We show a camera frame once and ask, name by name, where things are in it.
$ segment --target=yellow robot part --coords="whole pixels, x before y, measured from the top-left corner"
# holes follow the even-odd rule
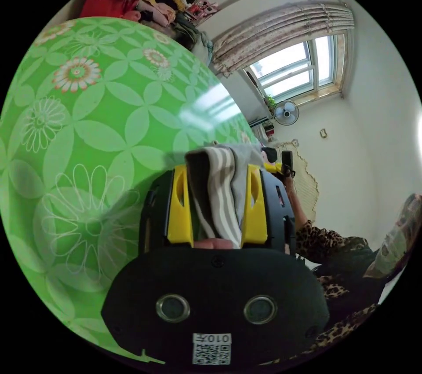
[[[167,239],[172,244],[189,243],[193,248],[186,165],[179,165],[174,169]]]
[[[264,245],[267,241],[267,223],[262,190],[260,167],[249,164],[247,168],[245,211],[242,221],[242,242]]]
[[[276,163],[276,165],[264,163],[265,170],[270,173],[282,173],[283,165],[281,163]]]

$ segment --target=clothes pile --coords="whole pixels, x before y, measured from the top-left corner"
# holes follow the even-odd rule
[[[206,66],[212,59],[212,41],[191,22],[186,10],[198,0],[86,0],[81,18],[109,16],[124,18],[170,36]]]

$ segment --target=leopard print clothing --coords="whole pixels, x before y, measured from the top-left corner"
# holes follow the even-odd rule
[[[296,252],[302,258],[306,258],[314,263],[321,264],[329,257],[338,253],[364,248],[369,248],[366,239],[356,236],[344,238],[333,230],[319,229],[312,226],[310,220],[305,223],[302,229],[296,232]],[[318,281],[324,289],[324,295],[327,301],[334,300],[349,293],[349,291],[341,285],[341,278],[339,278],[336,273],[329,276],[321,276],[318,278]],[[377,306],[378,305],[374,303],[367,308],[356,308],[355,312],[317,336],[314,344],[307,351],[290,357],[288,361],[292,359],[300,359],[301,361],[302,359],[308,359],[309,356],[316,355],[327,347],[334,345],[360,326],[369,315],[375,311]],[[283,362],[287,361],[282,361],[280,359],[272,361],[272,363],[282,364]]]
[[[361,311],[356,311],[349,315],[344,320],[336,323],[332,328],[320,334],[315,343],[307,350],[299,355],[290,357],[289,359],[296,359],[308,354],[315,354],[318,351],[324,350],[328,346],[335,345],[340,339],[346,337],[349,333],[356,330],[378,307],[373,304]]]
[[[351,236],[344,238],[334,230],[319,229],[308,220],[296,232],[296,252],[314,263],[323,263],[327,258],[341,252],[354,251],[369,247],[364,238]]]

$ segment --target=glass pane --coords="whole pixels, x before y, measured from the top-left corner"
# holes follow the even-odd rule
[[[268,79],[265,80],[265,82],[261,82],[261,85],[265,87],[266,85],[271,84],[271,82],[274,82],[277,79],[282,78],[283,76],[287,76],[288,74],[294,73],[300,69],[305,69],[306,67],[308,67],[308,64],[300,65],[294,69],[283,70],[282,72],[279,72],[275,74],[274,76],[269,77]]]
[[[268,75],[277,69],[291,65],[292,63],[305,58],[306,53],[304,43],[296,44],[258,60],[256,63],[251,65],[251,69],[255,73],[255,76],[259,79],[260,77]]]
[[[291,78],[285,79],[284,81],[278,82],[268,88],[265,88],[265,92],[270,97],[275,97],[279,94],[283,94],[286,91],[300,87],[301,85],[306,85],[311,82],[309,72],[299,73],[294,75]]]
[[[329,84],[333,81],[333,68],[334,65],[331,61],[331,46],[333,37],[322,37],[315,40],[316,53],[318,55],[318,79],[319,86]]]

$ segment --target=woman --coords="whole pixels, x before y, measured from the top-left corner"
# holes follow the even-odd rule
[[[380,250],[372,251],[364,238],[344,238],[335,231],[312,226],[295,193],[293,179],[286,178],[284,185],[296,219],[297,254],[321,264],[313,272],[324,289],[330,312],[325,331],[312,347],[290,358],[302,362],[347,336],[378,307],[385,284],[405,266],[421,231],[422,195],[412,194],[407,199]]]

